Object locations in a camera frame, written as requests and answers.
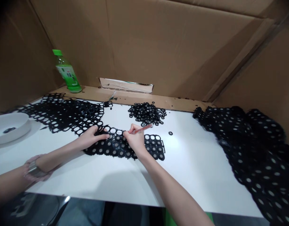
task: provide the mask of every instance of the white table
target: white table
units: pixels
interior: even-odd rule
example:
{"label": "white table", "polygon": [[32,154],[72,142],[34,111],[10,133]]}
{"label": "white table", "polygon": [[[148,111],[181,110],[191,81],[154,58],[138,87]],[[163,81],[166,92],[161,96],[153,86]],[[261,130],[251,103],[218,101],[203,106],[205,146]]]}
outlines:
{"label": "white table", "polygon": [[[114,104],[105,108],[102,121],[128,130],[139,124],[129,118],[130,106]],[[165,145],[165,160],[158,163],[169,172],[206,212],[262,217],[251,194],[235,179],[228,160],[214,134],[205,131],[191,113],[166,111],[164,124],[147,130],[157,134]],[[52,134],[44,125],[33,128],[20,142],[0,147],[0,174],[21,166],[32,156],[55,150],[78,136],[71,131]],[[124,202],[148,206],[164,204],[148,172],[137,159],[88,156],[81,153],[56,170],[46,182],[28,192],[66,195],[78,198]]]}

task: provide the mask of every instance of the rectangular opening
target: rectangular opening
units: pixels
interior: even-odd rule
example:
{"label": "rectangular opening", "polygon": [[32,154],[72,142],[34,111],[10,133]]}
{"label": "rectangular opening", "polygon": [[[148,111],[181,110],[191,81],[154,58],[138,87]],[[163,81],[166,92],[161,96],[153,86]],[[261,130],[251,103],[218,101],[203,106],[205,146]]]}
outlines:
{"label": "rectangular opening", "polygon": [[126,82],[108,78],[100,78],[100,82],[102,88],[148,94],[152,93],[154,86],[153,84],[146,85],[141,83]]}

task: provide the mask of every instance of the hand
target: hand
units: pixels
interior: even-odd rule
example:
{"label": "hand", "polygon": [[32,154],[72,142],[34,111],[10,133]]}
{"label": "hand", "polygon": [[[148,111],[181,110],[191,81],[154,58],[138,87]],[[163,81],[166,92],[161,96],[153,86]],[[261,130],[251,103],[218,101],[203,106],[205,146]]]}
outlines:
{"label": "hand", "polygon": [[74,147],[79,150],[84,150],[99,140],[105,140],[110,137],[109,134],[101,134],[95,136],[94,134],[96,133],[97,129],[97,126],[91,126],[89,129],[87,129],[86,132],[84,132],[79,138],[72,142]]}
{"label": "hand", "polygon": [[148,151],[145,148],[145,135],[144,132],[140,132],[137,134],[130,134],[134,130],[141,129],[141,126],[131,124],[131,128],[129,131],[123,132],[125,138],[127,139],[130,147],[133,149],[133,151],[136,153],[137,157],[140,158],[144,154],[148,154]]}

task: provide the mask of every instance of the green object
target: green object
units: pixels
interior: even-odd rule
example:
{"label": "green object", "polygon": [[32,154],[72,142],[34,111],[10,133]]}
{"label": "green object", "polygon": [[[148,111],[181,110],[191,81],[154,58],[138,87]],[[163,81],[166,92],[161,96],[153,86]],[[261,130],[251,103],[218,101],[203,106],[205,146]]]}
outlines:
{"label": "green object", "polygon": [[71,64],[63,57],[61,50],[52,51],[54,55],[57,56],[57,70],[65,80],[69,91],[71,93],[79,93],[80,91],[82,91],[82,88],[79,85],[78,79],[76,78],[75,72]]}
{"label": "green object", "polygon": [[[166,208],[164,208],[164,226],[177,226],[174,219],[170,215],[170,213],[167,211]],[[205,212],[206,215],[210,218],[210,220],[214,223],[213,216],[211,213]]]}

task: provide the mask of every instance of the bottle label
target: bottle label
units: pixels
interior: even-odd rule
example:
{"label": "bottle label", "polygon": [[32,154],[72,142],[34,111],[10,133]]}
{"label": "bottle label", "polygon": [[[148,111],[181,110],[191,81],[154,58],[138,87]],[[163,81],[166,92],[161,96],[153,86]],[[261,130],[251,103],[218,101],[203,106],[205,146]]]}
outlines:
{"label": "bottle label", "polygon": [[70,67],[56,66],[56,67],[57,67],[59,73],[62,75],[62,77],[65,80],[67,85],[69,85],[69,86],[79,85],[72,66],[70,66]]}

